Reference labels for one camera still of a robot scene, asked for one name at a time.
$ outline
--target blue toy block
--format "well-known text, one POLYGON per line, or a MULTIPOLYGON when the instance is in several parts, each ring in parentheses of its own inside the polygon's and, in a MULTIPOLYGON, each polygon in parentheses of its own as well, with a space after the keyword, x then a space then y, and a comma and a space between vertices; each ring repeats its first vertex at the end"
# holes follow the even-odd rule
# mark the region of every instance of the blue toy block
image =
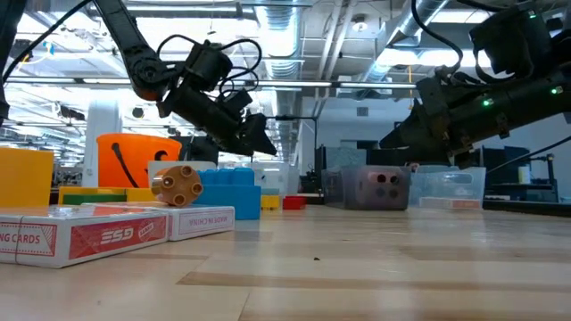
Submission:
POLYGON ((252 169, 208 169, 198 172, 203 193, 194 204, 233 206, 238 219, 260 219, 261 187, 252 169))

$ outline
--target orange pail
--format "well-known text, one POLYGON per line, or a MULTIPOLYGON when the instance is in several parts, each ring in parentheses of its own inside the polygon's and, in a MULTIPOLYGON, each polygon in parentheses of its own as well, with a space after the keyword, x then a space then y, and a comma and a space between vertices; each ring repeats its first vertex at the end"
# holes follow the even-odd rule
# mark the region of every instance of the orange pail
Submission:
POLYGON ((149 187, 149 161, 177 161, 182 144, 139 134, 97 137, 99 187, 149 187))

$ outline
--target clear plastic bin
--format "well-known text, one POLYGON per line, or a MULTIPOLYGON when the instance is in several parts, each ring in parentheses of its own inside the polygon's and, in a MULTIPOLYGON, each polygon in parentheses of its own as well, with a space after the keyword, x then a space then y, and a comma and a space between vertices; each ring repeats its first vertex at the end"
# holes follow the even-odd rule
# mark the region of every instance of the clear plastic bin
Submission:
POLYGON ((485 171, 485 168, 420 170, 411 178, 409 205, 431 209, 482 209, 485 171))
POLYGON ((406 210, 410 170, 393 166, 346 166, 322 171, 327 206, 348 210, 406 210))

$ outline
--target wooden tabletop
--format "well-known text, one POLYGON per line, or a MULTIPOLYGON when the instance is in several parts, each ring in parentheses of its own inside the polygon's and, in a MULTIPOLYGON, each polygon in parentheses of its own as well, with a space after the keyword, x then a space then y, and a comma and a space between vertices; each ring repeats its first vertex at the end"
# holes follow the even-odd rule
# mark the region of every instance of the wooden tabletop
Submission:
POLYGON ((264 212, 236 231, 53 270, 0 265, 5 320, 570 320, 571 220, 264 212))

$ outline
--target yellow lego brick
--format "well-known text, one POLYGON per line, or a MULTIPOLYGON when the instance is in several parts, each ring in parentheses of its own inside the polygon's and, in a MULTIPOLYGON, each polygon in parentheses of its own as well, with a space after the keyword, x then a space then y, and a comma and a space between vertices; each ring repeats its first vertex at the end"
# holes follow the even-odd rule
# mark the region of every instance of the yellow lego brick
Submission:
POLYGON ((278 195, 262 195, 261 196, 261 207, 263 209, 278 209, 279 208, 279 196, 278 195))
POLYGON ((93 194, 117 194, 125 195, 125 188, 97 188, 97 187, 81 187, 81 186, 61 186, 60 195, 58 197, 57 203, 63 204, 63 196, 65 194, 81 194, 81 195, 93 195, 93 194))
POLYGON ((156 201, 150 188, 127 188, 127 202, 152 202, 156 201))
POLYGON ((0 147, 0 207, 47 206, 54 153, 0 147))

